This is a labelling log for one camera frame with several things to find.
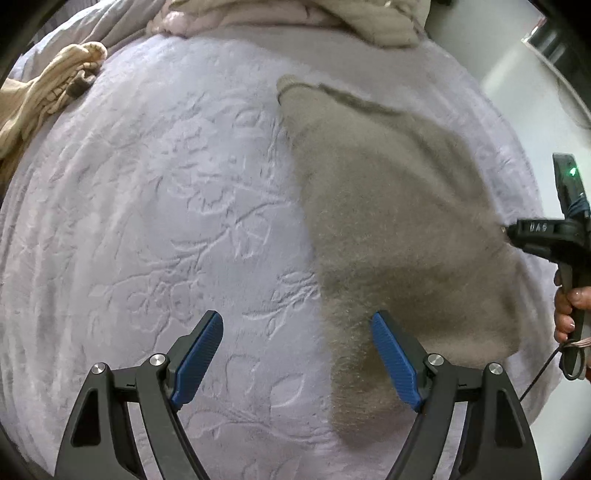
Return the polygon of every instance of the black cable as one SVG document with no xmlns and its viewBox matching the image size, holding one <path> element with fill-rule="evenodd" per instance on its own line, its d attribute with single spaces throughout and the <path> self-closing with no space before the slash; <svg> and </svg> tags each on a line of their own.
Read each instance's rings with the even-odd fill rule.
<svg viewBox="0 0 591 480">
<path fill-rule="evenodd" d="M 534 385 L 536 384 L 536 382 L 540 379 L 540 377 L 542 376 L 542 374 L 544 373 L 544 371 L 546 370 L 546 368 L 548 368 L 548 365 L 550 365 L 550 362 L 552 360 L 554 360 L 554 357 L 561 352 L 562 350 L 564 350 L 570 343 L 572 343 L 573 340 L 567 340 L 565 343 L 562 343 L 561 345 L 559 345 L 558 347 L 556 347 L 556 350 L 554 350 L 554 352 L 552 352 L 552 355 L 550 355 L 550 357 L 548 358 L 548 360 L 546 360 L 546 363 L 544 364 L 544 366 L 540 369 L 540 371 L 538 372 L 538 374 L 535 376 L 535 378 L 531 381 L 530 386 L 527 387 L 525 389 L 525 391 L 523 392 L 523 395 L 519 397 L 519 401 L 523 401 L 523 399 L 525 398 L 525 396 L 530 392 L 530 390 L 532 388 L 534 388 Z M 579 358 L 580 358 L 580 363 L 581 363 L 581 369 L 579 370 L 579 373 L 577 375 L 570 375 L 565 373 L 564 376 L 568 379 L 568 380 L 576 380 L 578 378 L 580 378 L 580 376 L 583 373 L 583 370 L 585 369 L 585 357 L 584 357 L 584 351 L 582 348 L 579 349 Z"/>
</svg>

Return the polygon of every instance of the blue gripper pad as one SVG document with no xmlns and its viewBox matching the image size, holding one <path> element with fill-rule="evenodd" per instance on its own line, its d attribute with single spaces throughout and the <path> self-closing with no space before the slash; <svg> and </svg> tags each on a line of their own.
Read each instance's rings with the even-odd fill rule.
<svg viewBox="0 0 591 480">
<path fill-rule="evenodd" d="M 222 336 L 222 317 L 218 312 L 214 312 L 176 370 L 174 391 L 170 397 L 176 409 L 179 410 L 185 403 L 189 403 L 197 393 L 217 347 L 222 341 Z"/>
<path fill-rule="evenodd" d="M 379 313 L 372 317 L 371 330 L 374 345 L 378 349 L 398 396 L 413 410 L 418 411 L 423 399 L 418 392 L 416 370 Z"/>
</svg>

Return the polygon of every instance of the silver screw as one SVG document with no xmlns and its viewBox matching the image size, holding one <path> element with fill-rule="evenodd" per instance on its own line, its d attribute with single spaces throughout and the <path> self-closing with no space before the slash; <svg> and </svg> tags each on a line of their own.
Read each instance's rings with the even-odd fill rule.
<svg viewBox="0 0 591 480">
<path fill-rule="evenodd" d="M 152 365 L 154 365 L 155 367 L 162 365 L 165 360 L 166 360 L 166 357 L 161 353 L 157 353 L 157 354 L 152 355 L 150 357 L 150 363 Z"/>
<path fill-rule="evenodd" d="M 107 366 L 103 362 L 98 362 L 97 364 L 94 364 L 92 366 L 90 371 L 93 372 L 95 375 L 98 375 L 104 372 L 105 368 L 107 368 Z"/>
<path fill-rule="evenodd" d="M 495 375 L 501 375 L 503 373 L 503 367 L 501 367 L 499 364 L 490 364 L 488 366 L 488 370 L 490 370 L 491 373 Z"/>
<path fill-rule="evenodd" d="M 434 367 L 439 367 L 439 365 L 443 365 L 443 357 L 439 353 L 432 353 L 427 357 L 427 362 Z"/>
</svg>

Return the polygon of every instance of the bed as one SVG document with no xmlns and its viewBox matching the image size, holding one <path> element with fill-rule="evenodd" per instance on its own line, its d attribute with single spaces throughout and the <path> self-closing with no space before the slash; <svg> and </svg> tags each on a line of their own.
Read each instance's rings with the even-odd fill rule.
<svg viewBox="0 0 591 480">
<path fill-rule="evenodd" d="M 88 11 L 36 51 L 70 42 Z M 13 76 L 31 75 L 34 56 Z M 224 341 L 180 414 L 211 478 L 388 473 L 412 412 L 392 415 L 384 428 L 368 424 L 348 441 L 328 421 L 321 298 L 275 93 L 286 72 L 457 133 L 501 221 L 541 216 L 510 126 L 424 36 L 394 50 L 295 26 L 132 40 L 83 97 L 41 127 L 0 210 L 0 421 L 46 471 L 92 364 L 136 365 L 216 309 Z M 553 349 L 554 268 L 521 261 L 527 334 L 506 362 L 518 392 Z M 525 402 L 531 421 L 557 381 L 558 369 L 549 370 Z M 457 408 L 438 479 L 453 462 L 461 415 Z M 148 477 L 158 478 L 139 412 L 132 421 Z"/>
</svg>

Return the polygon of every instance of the pink fabric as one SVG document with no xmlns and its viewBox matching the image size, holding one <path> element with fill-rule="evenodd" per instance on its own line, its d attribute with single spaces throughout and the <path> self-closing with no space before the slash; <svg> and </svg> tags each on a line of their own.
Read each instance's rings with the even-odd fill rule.
<svg viewBox="0 0 591 480">
<path fill-rule="evenodd" d="M 162 10 L 148 23 L 146 33 L 170 33 L 192 37 L 200 32 L 227 25 L 312 25 L 332 27 L 340 21 L 316 7 L 308 7 L 297 0 L 275 0 L 248 4 L 234 4 L 209 11 L 201 17 L 170 11 L 172 0 L 166 0 Z"/>
</svg>

